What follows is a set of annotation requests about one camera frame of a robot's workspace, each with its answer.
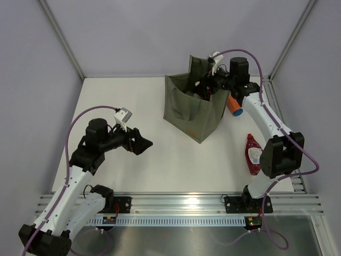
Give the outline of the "green pump bottle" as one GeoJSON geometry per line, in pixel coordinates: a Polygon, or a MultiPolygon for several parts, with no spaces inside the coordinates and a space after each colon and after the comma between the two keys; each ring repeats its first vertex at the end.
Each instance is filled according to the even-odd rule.
{"type": "Polygon", "coordinates": [[[187,91],[185,94],[188,95],[188,96],[197,98],[197,99],[200,99],[200,98],[201,98],[198,94],[193,93],[192,91],[187,91]]]}

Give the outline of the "orange bottle blue base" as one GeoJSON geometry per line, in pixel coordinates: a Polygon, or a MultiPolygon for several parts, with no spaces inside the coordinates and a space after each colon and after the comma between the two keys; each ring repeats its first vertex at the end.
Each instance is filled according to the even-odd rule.
{"type": "Polygon", "coordinates": [[[239,116],[243,113],[242,107],[239,106],[236,99],[234,99],[231,95],[229,95],[228,97],[226,106],[233,116],[239,116]]]}

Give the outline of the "red bottle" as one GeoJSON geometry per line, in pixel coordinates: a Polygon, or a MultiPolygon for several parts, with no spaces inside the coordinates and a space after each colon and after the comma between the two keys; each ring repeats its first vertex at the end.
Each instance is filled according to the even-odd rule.
{"type": "Polygon", "coordinates": [[[261,145],[254,139],[252,134],[247,134],[247,141],[245,147],[246,163],[251,175],[257,175],[260,170],[260,157],[263,150],[261,145]]]}

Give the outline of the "green bottle beige cap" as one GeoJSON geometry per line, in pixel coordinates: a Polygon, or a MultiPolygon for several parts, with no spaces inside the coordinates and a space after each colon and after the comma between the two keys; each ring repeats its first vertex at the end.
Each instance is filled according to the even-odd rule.
{"type": "Polygon", "coordinates": [[[201,100],[206,100],[206,93],[206,87],[202,85],[200,81],[195,82],[193,90],[194,96],[200,98],[201,100]]]}

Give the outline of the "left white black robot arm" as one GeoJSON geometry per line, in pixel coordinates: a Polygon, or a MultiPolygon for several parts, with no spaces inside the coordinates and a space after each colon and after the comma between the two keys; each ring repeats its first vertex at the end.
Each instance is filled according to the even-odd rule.
{"type": "Polygon", "coordinates": [[[82,189],[104,162],[105,153],[122,147],[140,155],[152,145],[137,128],[116,124],[110,129],[103,118],[89,121],[85,135],[67,162],[69,169],[64,182],[34,223],[20,228],[22,254],[67,255],[72,241],[88,220],[98,212],[107,213],[115,207],[113,190],[96,185],[80,206],[72,209],[82,189]]]}

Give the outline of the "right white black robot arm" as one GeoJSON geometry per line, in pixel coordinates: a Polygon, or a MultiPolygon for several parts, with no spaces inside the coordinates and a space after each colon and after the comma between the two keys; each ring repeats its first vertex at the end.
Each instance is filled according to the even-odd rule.
{"type": "Polygon", "coordinates": [[[270,186],[301,166],[303,153],[300,149],[304,146],[304,136],[284,125],[264,100],[260,86],[250,81],[246,58],[232,58],[229,71],[219,68],[221,60],[222,55],[218,52],[208,58],[213,67],[196,83],[196,93],[208,99],[220,90],[230,91],[267,140],[260,155],[261,170],[240,196],[224,197],[225,209],[227,213],[271,213],[270,186]]]}

